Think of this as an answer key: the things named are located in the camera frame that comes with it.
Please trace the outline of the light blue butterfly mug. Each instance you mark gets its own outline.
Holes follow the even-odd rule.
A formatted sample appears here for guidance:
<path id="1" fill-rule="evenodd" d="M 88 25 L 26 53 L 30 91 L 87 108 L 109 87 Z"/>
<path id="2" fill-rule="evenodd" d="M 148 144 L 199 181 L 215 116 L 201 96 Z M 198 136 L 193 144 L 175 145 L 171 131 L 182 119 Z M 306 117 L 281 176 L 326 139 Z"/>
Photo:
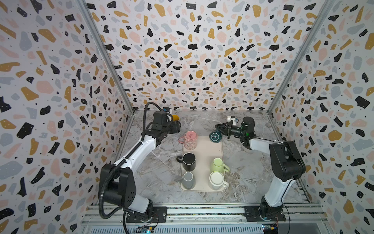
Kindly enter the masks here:
<path id="1" fill-rule="evenodd" d="M 171 120 L 172 120 L 172 121 L 179 121 L 180 118 L 179 118 L 178 115 L 171 115 Z"/>

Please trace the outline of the dark teal mug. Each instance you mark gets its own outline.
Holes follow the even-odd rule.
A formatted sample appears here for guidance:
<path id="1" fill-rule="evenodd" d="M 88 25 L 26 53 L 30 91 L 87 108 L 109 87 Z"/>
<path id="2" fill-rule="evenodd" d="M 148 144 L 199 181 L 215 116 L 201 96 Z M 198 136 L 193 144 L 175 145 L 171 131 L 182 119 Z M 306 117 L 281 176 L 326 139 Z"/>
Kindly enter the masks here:
<path id="1" fill-rule="evenodd" d="M 223 137 L 222 137 L 221 132 L 219 132 L 219 131 L 212 131 L 209 134 L 209 139 L 213 143 L 219 143 L 219 142 L 222 141 Z"/>

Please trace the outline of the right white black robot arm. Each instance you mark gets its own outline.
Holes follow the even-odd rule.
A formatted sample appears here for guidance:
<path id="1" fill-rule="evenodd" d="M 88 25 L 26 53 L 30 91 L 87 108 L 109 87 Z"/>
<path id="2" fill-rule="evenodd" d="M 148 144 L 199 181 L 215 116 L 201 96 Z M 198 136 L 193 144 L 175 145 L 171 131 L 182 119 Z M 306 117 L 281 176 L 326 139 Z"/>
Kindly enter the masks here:
<path id="1" fill-rule="evenodd" d="M 237 123 L 236 117 L 228 116 L 226 123 L 214 126 L 215 129 L 209 135 L 210 140 L 219 143 L 222 136 L 238 138 L 245 148 L 268 154 L 274 174 L 270 188 L 262 197 L 258 210 L 253 210 L 247 218 L 261 218 L 264 221 L 284 220 L 284 197 L 292 184 L 306 172 L 302 156 L 293 141 L 269 140 L 257 136 L 252 117 L 244 117 L 240 125 Z"/>

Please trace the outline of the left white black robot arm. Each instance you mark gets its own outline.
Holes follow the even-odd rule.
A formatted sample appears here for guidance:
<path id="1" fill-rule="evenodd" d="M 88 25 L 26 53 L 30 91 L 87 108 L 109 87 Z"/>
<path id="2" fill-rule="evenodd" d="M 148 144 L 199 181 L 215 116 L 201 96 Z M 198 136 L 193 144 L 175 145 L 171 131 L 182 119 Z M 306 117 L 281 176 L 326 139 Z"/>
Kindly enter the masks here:
<path id="1" fill-rule="evenodd" d="M 128 211 L 146 221 L 153 217 L 153 202 L 137 193 L 134 173 L 144 159 L 157 148 L 169 134 L 180 132 L 181 123 L 175 120 L 169 108 L 153 114 L 146 125 L 143 115 L 143 132 L 140 140 L 115 163 L 106 163 L 100 171 L 98 208 L 99 215 L 108 219 L 119 210 Z"/>

